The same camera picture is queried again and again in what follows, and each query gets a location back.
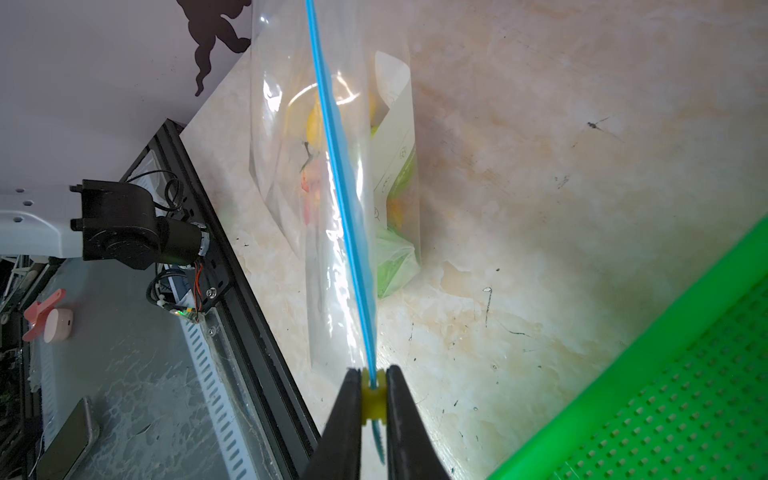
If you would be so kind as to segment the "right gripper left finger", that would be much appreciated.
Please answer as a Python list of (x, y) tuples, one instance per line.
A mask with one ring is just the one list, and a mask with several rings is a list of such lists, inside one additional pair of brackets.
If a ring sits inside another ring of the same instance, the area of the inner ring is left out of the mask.
[(358, 480), (361, 465), (362, 375), (349, 369), (302, 479)]

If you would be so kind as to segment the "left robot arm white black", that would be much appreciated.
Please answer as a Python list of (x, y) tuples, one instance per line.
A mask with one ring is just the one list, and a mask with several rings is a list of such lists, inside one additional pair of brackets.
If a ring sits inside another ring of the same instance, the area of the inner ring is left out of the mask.
[(138, 185), (84, 180), (1, 190), (3, 255), (115, 260), (145, 270), (190, 266), (209, 246), (203, 225), (159, 216), (151, 193)]

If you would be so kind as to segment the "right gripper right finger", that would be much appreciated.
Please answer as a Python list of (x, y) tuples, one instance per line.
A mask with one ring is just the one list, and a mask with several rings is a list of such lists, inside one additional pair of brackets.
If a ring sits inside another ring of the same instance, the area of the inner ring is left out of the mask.
[(449, 479), (430, 441), (401, 368), (386, 371), (386, 454), (388, 478)]

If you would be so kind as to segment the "green apple toy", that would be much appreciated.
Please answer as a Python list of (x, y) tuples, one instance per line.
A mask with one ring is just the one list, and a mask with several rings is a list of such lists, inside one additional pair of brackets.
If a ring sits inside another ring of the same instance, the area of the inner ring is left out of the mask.
[(421, 270), (415, 245), (391, 229), (376, 230), (375, 252), (379, 299), (403, 288)]

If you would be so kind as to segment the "clear zip bag blue zipper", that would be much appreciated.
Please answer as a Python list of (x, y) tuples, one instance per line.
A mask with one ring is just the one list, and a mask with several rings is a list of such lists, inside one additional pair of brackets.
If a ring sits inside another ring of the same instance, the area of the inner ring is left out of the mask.
[(411, 55), (400, 1), (263, 1), (250, 173), (305, 266), (310, 361), (377, 367), (377, 229), (421, 266)]

